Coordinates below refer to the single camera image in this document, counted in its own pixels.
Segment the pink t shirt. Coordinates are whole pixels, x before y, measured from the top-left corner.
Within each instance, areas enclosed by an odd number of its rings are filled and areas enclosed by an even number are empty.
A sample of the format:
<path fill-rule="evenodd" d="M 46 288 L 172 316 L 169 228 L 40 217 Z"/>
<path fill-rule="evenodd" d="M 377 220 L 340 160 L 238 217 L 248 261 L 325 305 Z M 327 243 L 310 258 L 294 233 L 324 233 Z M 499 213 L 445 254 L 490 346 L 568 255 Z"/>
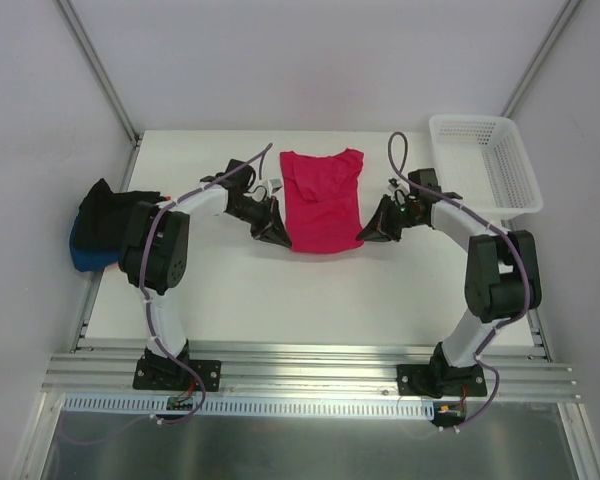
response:
<path fill-rule="evenodd" d="M 292 251 L 330 255 L 361 247 L 358 189 L 364 153 L 346 149 L 316 157 L 286 151 L 279 160 Z"/>

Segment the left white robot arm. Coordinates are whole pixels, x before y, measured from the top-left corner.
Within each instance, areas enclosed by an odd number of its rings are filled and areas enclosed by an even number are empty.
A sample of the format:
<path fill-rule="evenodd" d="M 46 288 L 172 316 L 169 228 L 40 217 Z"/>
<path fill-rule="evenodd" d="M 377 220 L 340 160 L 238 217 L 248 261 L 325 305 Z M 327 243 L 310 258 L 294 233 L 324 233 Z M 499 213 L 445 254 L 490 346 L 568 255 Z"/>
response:
<path fill-rule="evenodd" d="M 141 295 L 148 341 L 143 368 L 155 370 L 168 388 L 183 386 L 190 375 L 188 339 L 169 298 L 183 279 L 190 228 L 200 220 L 228 214 L 249 225 L 253 239 L 290 248 L 276 193 L 280 179 L 263 179 L 251 161 L 229 161 L 225 171 L 206 176 L 174 200 L 134 205 L 125 231 L 119 267 Z"/>

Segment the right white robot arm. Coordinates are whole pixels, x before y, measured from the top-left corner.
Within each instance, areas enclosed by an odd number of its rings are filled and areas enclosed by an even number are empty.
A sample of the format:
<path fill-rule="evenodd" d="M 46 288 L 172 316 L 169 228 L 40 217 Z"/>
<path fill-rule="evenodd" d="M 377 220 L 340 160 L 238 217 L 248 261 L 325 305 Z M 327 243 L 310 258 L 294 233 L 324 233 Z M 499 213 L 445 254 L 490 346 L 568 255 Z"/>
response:
<path fill-rule="evenodd" d="M 399 366 L 398 381 L 432 398 L 467 388 L 483 396 L 477 380 L 486 347 L 498 332 L 521 320 L 541 299 L 535 239 L 526 230 L 509 231 L 480 217 L 460 196 L 441 190 L 434 169 L 392 178 L 362 242 L 398 242 L 408 228 L 428 226 L 452 239 L 467 254 L 464 298 L 467 309 L 453 332 L 439 342 L 426 364 Z"/>

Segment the white plastic basket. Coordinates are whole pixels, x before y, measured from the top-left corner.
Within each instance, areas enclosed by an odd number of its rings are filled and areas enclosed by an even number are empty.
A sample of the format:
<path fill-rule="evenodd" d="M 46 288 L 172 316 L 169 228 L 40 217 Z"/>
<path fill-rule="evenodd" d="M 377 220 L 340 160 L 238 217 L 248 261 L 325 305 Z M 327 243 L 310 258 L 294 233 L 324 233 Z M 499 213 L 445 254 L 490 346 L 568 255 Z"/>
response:
<path fill-rule="evenodd" d="M 440 114 L 429 120 L 433 164 L 446 191 L 489 220 L 512 220 L 544 206 L 517 125 L 487 115 Z"/>

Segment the black folded t shirt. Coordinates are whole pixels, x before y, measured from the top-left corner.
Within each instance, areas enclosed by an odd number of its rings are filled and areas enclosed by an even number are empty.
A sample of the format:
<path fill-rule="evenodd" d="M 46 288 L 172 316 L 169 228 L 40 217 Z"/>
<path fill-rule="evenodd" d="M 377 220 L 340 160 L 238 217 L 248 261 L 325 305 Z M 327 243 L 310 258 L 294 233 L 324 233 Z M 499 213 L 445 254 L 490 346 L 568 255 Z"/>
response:
<path fill-rule="evenodd" d="M 159 191 L 114 192 L 104 178 L 89 190 L 78 208 L 72 245 L 81 251 L 118 250 L 134 206 L 165 200 Z"/>

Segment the blue folded t shirt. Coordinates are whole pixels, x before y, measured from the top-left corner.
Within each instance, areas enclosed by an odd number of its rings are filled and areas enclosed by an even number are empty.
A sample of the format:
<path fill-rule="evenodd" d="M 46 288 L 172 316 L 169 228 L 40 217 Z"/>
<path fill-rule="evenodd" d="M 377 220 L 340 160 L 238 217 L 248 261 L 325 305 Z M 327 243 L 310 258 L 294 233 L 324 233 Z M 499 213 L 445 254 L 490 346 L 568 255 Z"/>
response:
<path fill-rule="evenodd" d="M 78 213 L 69 238 L 69 252 L 74 268 L 79 272 L 97 272 L 119 261 L 124 229 L 106 221 L 96 222 Z"/>

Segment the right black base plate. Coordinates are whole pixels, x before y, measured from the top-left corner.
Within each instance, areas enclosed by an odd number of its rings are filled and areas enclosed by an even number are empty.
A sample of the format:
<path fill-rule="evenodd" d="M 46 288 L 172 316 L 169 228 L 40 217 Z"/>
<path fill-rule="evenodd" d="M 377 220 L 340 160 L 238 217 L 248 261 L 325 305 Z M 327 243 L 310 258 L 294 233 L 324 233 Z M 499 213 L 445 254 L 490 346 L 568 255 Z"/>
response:
<path fill-rule="evenodd" d="M 396 381 L 401 396 L 434 399 L 446 396 L 487 396 L 483 369 L 478 365 L 462 368 L 444 367 L 436 372 L 429 364 L 398 364 Z"/>

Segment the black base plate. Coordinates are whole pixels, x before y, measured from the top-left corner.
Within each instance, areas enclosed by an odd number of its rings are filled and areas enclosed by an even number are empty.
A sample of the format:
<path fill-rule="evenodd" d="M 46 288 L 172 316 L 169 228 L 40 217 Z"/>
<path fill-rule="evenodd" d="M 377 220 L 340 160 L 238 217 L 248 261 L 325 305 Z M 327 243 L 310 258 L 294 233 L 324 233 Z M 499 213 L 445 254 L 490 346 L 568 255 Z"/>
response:
<path fill-rule="evenodd" d="M 220 360 L 187 359 L 197 378 L 172 360 L 161 356 L 143 355 L 136 364 L 132 388 L 139 391 L 185 391 L 194 382 L 195 389 L 203 385 L 207 392 L 220 387 L 222 362 Z"/>
<path fill-rule="evenodd" d="M 444 367 L 436 372 L 429 364 L 398 364 L 396 381 L 401 396 L 434 399 L 446 396 L 487 396 L 483 369 L 478 365 L 462 368 Z"/>

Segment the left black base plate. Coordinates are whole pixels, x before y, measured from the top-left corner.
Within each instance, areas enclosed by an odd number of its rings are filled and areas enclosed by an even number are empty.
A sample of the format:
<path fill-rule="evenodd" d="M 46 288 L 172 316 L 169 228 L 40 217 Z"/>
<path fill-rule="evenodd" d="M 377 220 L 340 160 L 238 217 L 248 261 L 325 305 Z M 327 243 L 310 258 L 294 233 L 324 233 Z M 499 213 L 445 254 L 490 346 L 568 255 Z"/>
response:
<path fill-rule="evenodd" d="M 222 362 L 220 360 L 187 359 L 197 378 L 172 360 L 161 356 L 143 355 L 136 364 L 132 388 L 139 391 L 185 391 L 194 382 L 195 389 L 203 385 L 207 392 L 220 387 Z"/>

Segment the aluminium mounting rail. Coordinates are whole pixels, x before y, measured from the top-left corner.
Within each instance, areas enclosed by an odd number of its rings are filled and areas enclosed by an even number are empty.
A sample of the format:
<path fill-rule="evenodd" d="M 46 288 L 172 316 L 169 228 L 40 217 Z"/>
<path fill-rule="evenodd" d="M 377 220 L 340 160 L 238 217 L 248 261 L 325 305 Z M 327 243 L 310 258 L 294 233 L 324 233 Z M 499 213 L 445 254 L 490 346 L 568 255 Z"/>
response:
<path fill-rule="evenodd" d="M 129 393 L 143 351 L 139 340 L 86 338 L 52 355 L 45 391 Z M 380 399 L 398 395 L 399 364 L 425 363 L 430 346 L 347 346 L 193 341 L 192 356 L 221 362 L 219 391 L 256 397 Z M 500 402 L 580 403 L 574 369 L 552 362 L 540 347 L 495 346 L 487 385 Z"/>

